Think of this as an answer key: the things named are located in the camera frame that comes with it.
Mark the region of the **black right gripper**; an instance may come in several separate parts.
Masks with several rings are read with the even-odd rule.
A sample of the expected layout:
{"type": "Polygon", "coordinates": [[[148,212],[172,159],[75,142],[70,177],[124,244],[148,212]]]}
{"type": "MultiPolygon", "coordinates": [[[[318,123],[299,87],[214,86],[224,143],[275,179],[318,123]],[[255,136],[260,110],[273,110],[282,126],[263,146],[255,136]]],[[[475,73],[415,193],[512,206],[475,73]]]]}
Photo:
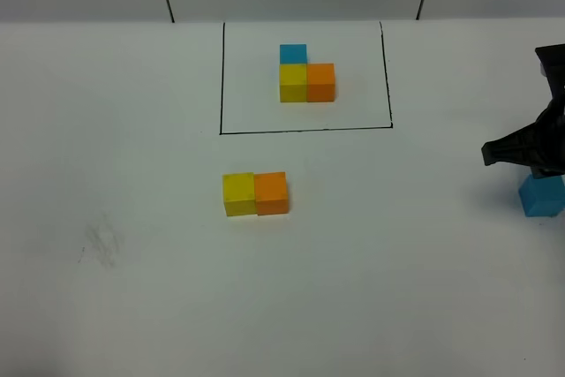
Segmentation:
{"type": "Polygon", "coordinates": [[[535,178],[562,176],[564,94],[556,95],[550,101],[536,124],[526,125],[505,137],[486,142],[481,154],[485,166],[506,162],[536,167],[533,171],[535,178]]]}

